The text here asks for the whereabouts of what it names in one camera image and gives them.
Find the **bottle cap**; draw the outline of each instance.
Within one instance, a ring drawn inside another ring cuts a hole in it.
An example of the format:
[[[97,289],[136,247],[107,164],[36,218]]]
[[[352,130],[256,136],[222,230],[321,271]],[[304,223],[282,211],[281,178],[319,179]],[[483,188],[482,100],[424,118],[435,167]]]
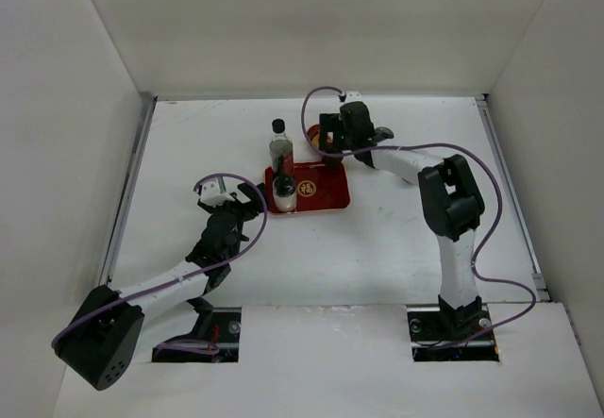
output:
[[[275,133],[283,133],[285,131],[285,122],[282,119],[273,120],[273,131]]]

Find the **white table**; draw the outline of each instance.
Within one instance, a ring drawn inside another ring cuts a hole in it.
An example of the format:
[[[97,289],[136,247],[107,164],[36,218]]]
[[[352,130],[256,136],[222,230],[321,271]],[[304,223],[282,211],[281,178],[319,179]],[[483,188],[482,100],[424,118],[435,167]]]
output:
[[[525,305],[491,305],[495,320]],[[240,360],[67,370],[54,418],[601,418],[562,305],[495,330],[501,362],[413,362],[400,306],[243,308]]]
[[[376,126],[399,142],[453,142],[478,154],[495,171],[492,147],[473,98],[364,96]],[[268,166],[271,121],[286,121],[296,161],[316,157],[301,133],[301,99],[158,103],[143,153],[113,287],[129,285],[178,264],[193,248],[207,214],[196,206],[195,181],[229,172],[260,182]],[[308,124],[334,112],[335,96],[310,101]],[[436,150],[439,155],[453,152]],[[345,160],[351,193],[342,211],[271,217],[259,244],[232,265],[208,295],[215,306],[433,304],[441,282],[438,245],[428,229],[419,191],[400,178]],[[495,194],[472,164],[487,210],[480,239],[495,215]],[[245,225],[253,236],[260,218]],[[478,261],[486,276],[534,288],[532,261],[510,200]],[[485,302],[529,300],[510,286],[478,284]]]

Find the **gold emblem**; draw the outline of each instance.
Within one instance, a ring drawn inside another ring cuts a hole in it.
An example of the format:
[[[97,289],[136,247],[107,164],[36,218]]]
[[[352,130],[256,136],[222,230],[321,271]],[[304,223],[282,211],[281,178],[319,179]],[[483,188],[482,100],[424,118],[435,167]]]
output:
[[[310,198],[317,192],[317,186],[311,180],[303,180],[298,184],[298,194],[304,198]]]

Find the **black bracket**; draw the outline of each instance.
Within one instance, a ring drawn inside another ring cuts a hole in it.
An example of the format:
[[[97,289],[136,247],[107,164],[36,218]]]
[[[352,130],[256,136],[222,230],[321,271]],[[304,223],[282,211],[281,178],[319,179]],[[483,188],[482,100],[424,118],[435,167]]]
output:
[[[266,187],[264,184],[257,186],[266,200]],[[201,239],[193,251],[185,258],[200,268],[209,267],[217,262],[230,259],[239,253],[241,242],[248,242],[243,233],[243,223],[253,220],[263,211],[260,197],[248,184],[240,184],[238,189],[249,201],[242,203],[237,199],[237,194],[232,193],[234,201],[226,201],[220,206],[208,206],[199,200],[197,205],[210,214],[206,228],[201,233]],[[217,269],[212,269],[204,275],[208,283],[204,294],[216,289],[230,274],[230,264]]]
[[[379,142],[394,137],[392,130],[385,127],[374,127],[369,115],[369,108],[362,102],[344,104],[340,107],[340,113],[320,114],[319,126],[319,148],[329,153],[373,147]],[[371,168],[374,167],[371,152],[358,154],[355,159]],[[342,159],[324,159],[325,163],[340,161]]]
[[[475,333],[480,319],[488,316],[488,313],[482,309],[480,296],[465,307],[453,309],[439,295],[438,308],[441,324],[453,340],[459,340]]]
[[[169,340],[198,340],[215,343],[219,352],[215,355],[192,354],[170,348],[158,350],[154,349],[152,353],[153,362],[199,362],[199,363],[217,363],[217,362],[236,362],[239,359],[239,340],[242,324],[241,308],[220,308],[215,309],[210,302],[202,297],[188,300],[199,314],[193,330],[186,334],[176,336]]]
[[[73,321],[119,298],[107,286],[94,288]],[[55,354],[99,392],[113,385],[132,361],[144,314],[128,303],[109,309],[61,338]]]
[[[463,325],[457,328],[443,319],[443,303],[440,305],[438,310],[407,311],[414,361],[499,361],[493,331],[476,337],[473,344],[455,344],[482,330],[480,319],[491,321],[489,311],[482,309],[479,297],[468,307],[452,310],[454,313],[463,313],[463,316],[457,316],[461,318],[458,322],[463,321]],[[439,347],[451,343],[452,347]]]
[[[478,227],[484,201],[463,156],[456,154],[438,166],[424,168],[418,181],[424,218],[436,235],[457,241]]]

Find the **white wall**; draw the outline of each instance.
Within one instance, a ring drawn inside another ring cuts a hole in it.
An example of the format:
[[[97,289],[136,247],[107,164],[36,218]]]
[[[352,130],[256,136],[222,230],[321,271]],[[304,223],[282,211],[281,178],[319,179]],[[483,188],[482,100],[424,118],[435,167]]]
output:
[[[93,0],[140,90],[489,91],[542,0]]]
[[[545,0],[489,105],[545,280],[604,399],[604,0]]]
[[[90,0],[0,0],[0,415],[50,416],[141,101]]]

